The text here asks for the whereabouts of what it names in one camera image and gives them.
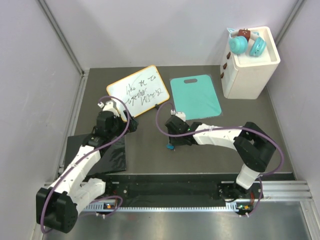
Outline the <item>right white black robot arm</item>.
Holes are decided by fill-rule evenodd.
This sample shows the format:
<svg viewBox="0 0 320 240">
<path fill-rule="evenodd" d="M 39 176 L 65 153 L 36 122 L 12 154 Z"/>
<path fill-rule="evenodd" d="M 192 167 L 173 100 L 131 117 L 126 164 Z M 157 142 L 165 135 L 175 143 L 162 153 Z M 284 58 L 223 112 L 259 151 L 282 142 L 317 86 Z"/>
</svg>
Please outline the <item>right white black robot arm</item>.
<svg viewBox="0 0 320 240">
<path fill-rule="evenodd" d="M 265 172 L 276 147 L 268 136 L 255 123 L 247 122 L 243 129 L 222 129 L 218 126 L 194 122 L 188 125 L 174 115 L 165 123 L 169 145 L 192 146 L 213 145 L 236 151 L 243 161 L 241 170 L 233 185 L 233 192 L 245 198 L 252 191 L 252 185 L 260 174 Z"/>
</svg>

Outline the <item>yellow framed whiteboard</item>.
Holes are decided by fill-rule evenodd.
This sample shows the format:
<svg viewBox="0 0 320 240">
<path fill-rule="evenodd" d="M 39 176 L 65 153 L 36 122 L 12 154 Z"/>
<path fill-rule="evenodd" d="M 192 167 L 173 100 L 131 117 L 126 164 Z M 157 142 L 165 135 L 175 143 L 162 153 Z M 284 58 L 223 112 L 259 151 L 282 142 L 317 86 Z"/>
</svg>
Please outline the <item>yellow framed whiteboard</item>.
<svg viewBox="0 0 320 240">
<path fill-rule="evenodd" d="M 169 92 L 155 65 L 150 65 L 106 87 L 107 93 L 115 97 L 117 109 L 126 121 L 123 113 L 126 109 L 132 117 L 170 99 Z"/>
</svg>

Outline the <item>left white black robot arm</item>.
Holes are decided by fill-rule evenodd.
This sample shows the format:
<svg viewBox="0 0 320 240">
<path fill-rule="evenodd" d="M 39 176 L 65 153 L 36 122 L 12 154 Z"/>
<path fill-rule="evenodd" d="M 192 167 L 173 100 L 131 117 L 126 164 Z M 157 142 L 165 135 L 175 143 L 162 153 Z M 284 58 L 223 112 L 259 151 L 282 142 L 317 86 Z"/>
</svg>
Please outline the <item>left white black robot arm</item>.
<svg viewBox="0 0 320 240">
<path fill-rule="evenodd" d="M 98 178 L 83 180 L 98 163 L 106 150 L 125 134 L 137 130 L 138 123 L 124 110 L 124 122 L 115 109 L 99 112 L 96 125 L 86 136 L 72 162 L 49 188 L 40 188 L 36 193 L 36 222 L 43 234 L 52 230 L 69 233 L 79 214 L 97 197 L 109 198 L 114 191 L 111 183 Z"/>
</svg>

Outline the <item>blue heart eraser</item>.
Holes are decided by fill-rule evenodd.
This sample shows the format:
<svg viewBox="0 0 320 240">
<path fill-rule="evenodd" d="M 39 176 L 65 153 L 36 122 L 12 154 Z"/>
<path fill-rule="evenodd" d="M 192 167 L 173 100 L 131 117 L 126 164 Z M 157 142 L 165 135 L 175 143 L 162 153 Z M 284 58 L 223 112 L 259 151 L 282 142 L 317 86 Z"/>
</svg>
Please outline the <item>blue heart eraser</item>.
<svg viewBox="0 0 320 240">
<path fill-rule="evenodd" d="M 172 144 L 170 144 L 170 143 L 168 143 L 168 144 L 166 145 L 166 147 L 167 147 L 169 150 L 174 150 L 174 149 L 175 149 L 175 147 L 174 147 Z"/>
</svg>

